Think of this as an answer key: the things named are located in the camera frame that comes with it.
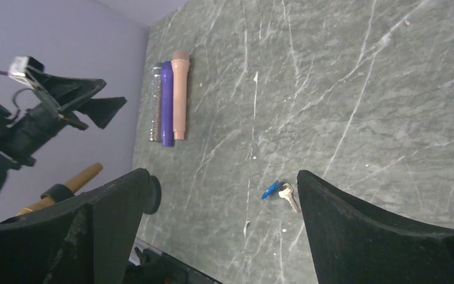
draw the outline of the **black strap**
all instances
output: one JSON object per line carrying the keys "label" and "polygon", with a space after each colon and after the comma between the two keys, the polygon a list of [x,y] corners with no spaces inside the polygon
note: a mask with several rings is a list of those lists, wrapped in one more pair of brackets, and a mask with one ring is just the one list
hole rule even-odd
{"label": "black strap", "polygon": [[69,199],[74,197],[74,194],[67,186],[64,185],[54,185],[46,192],[41,195],[41,199],[45,198],[46,196],[51,197],[55,202],[64,201],[65,199]]}

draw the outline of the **wooden handle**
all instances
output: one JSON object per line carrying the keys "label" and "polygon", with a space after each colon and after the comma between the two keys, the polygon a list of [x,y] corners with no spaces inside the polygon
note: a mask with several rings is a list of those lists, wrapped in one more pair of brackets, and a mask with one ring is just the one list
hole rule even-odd
{"label": "wooden handle", "polygon": [[[75,177],[69,179],[66,183],[64,183],[65,186],[67,186],[72,193],[76,193],[80,188],[82,188],[85,184],[87,184],[90,180],[92,180],[98,173],[103,169],[102,164],[100,163],[95,163],[87,168],[85,168],[82,172],[78,173]],[[17,214],[23,215],[26,213],[30,213],[33,211],[41,210],[43,208],[46,208],[48,206],[51,206],[55,204],[55,200],[49,196],[45,196],[41,201],[31,204],[22,210]]]}
{"label": "wooden handle", "polygon": [[103,169],[102,164],[95,163],[85,168],[84,171],[78,173],[75,177],[69,179],[68,182],[64,183],[72,193],[76,193],[82,188],[88,181],[92,180],[98,173]]}

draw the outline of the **purple wall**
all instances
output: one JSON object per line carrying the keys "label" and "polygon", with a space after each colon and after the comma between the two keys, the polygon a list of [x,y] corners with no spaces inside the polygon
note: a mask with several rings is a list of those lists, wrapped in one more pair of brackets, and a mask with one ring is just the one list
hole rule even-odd
{"label": "purple wall", "polygon": [[[92,163],[105,168],[85,189],[131,170],[146,49],[145,29],[95,1],[0,0],[0,70],[14,56],[30,55],[52,75],[106,80],[97,98],[128,100],[105,130],[92,123],[86,131],[69,127],[34,155],[36,166],[10,171],[0,194],[0,221]],[[11,112],[11,95],[19,88],[23,85],[0,76],[0,103]],[[18,97],[22,108],[37,102],[32,93]]]}
{"label": "purple wall", "polygon": [[175,11],[189,0],[97,0],[111,7],[121,15],[149,27],[169,13]]}

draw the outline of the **black rubber knob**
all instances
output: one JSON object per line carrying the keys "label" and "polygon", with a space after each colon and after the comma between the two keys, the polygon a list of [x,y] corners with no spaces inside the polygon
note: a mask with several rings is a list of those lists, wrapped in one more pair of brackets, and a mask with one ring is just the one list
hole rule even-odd
{"label": "black rubber knob", "polygon": [[152,215],[157,212],[161,205],[161,183],[155,176],[150,176],[149,184],[151,186],[151,194],[145,200],[144,214]]}

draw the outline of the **key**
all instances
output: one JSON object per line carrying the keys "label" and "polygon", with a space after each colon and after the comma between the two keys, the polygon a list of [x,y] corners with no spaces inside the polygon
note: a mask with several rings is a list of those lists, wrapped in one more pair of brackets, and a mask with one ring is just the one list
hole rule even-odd
{"label": "key", "polygon": [[293,198],[293,187],[289,183],[285,183],[282,185],[282,188],[283,190],[278,192],[279,197],[288,200],[293,210],[295,210],[295,212],[297,213],[300,213],[300,208]]}

